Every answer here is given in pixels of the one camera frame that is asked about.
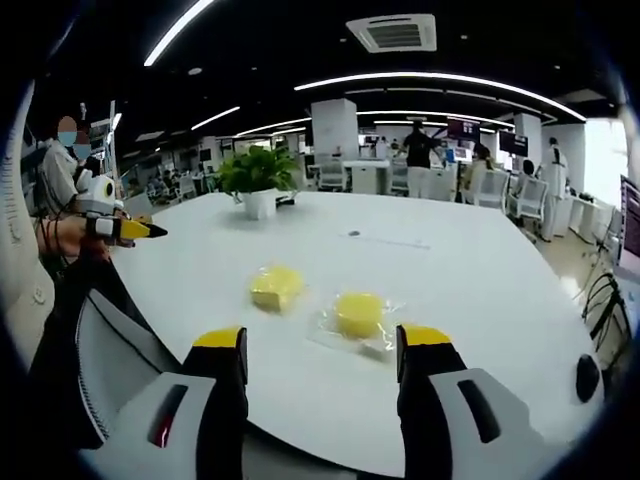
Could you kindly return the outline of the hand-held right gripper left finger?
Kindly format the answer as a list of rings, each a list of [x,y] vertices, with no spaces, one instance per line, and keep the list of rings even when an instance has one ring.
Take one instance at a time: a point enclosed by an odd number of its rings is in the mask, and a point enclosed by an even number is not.
[[[247,330],[210,331],[181,369],[131,399],[97,451],[102,479],[240,479],[248,419]]]

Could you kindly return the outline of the person's left hand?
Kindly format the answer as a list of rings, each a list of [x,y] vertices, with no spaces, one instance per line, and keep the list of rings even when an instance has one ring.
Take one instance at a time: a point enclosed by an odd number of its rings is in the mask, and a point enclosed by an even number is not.
[[[47,241],[52,253],[64,257],[79,257],[82,251],[103,260],[110,257],[105,242],[88,234],[87,220],[83,217],[69,216],[50,221]]]

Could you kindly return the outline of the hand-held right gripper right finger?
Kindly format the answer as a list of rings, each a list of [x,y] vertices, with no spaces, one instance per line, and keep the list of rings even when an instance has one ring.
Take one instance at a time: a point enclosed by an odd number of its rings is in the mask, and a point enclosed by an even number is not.
[[[483,369],[469,368],[438,329],[400,324],[397,414],[407,479],[541,479],[554,449],[529,408]]]

